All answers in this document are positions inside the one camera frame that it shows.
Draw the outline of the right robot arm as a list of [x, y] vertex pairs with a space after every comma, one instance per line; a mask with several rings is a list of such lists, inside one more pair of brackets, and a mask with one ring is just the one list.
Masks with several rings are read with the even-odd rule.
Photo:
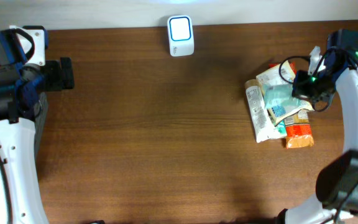
[[341, 100], [344, 148], [318, 175], [315, 193], [301, 205], [282, 210], [275, 223], [343, 223], [358, 217], [358, 32], [340, 29], [328, 36], [326, 51], [305, 58], [308, 71], [298, 71], [292, 96], [312, 105]]

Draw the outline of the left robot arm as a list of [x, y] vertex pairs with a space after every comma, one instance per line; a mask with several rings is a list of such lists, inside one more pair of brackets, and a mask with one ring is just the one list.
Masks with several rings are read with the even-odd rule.
[[42, 26], [0, 31], [0, 223], [47, 223], [35, 160], [47, 92], [75, 86], [71, 59], [47, 60]]

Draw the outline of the spaghetti pack orange ends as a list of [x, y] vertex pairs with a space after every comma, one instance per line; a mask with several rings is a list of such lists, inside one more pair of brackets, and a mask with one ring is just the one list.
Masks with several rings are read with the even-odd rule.
[[[291, 67], [295, 73], [295, 68], [292, 63]], [[269, 68], [276, 66], [278, 64], [271, 64]], [[284, 121], [287, 136], [286, 136], [286, 148], [299, 148], [312, 146], [314, 144], [314, 139], [312, 136], [311, 125], [308, 119], [308, 114], [306, 110], [300, 110], [294, 115], [288, 116], [285, 119], [274, 119], [275, 124], [278, 124], [281, 121]]]

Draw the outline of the yellow snack bag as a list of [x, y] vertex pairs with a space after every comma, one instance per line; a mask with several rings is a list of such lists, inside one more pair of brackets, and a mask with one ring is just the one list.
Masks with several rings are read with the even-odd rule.
[[272, 118], [285, 119], [300, 110], [313, 111], [311, 103], [292, 97], [293, 85], [282, 78], [290, 82], [295, 79], [295, 73], [288, 62], [282, 66], [280, 64], [273, 66], [256, 76], [262, 87], [265, 109]]

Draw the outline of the teal tissue pack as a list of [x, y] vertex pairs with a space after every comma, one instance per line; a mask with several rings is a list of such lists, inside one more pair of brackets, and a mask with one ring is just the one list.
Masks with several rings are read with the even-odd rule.
[[274, 125], [274, 119], [269, 116], [270, 118], [270, 139], [281, 139], [287, 136], [287, 131], [285, 127], [284, 121], [281, 121], [277, 125]]

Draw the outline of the cream tube brown cap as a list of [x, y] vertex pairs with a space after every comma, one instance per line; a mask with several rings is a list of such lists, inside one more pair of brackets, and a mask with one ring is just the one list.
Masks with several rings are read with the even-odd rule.
[[245, 82], [244, 87], [252, 124], [254, 126], [255, 140], [257, 143], [270, 140], [270, 115], [265, 109], [264, 98], [259, 82], [256, 79], [248, 80]]

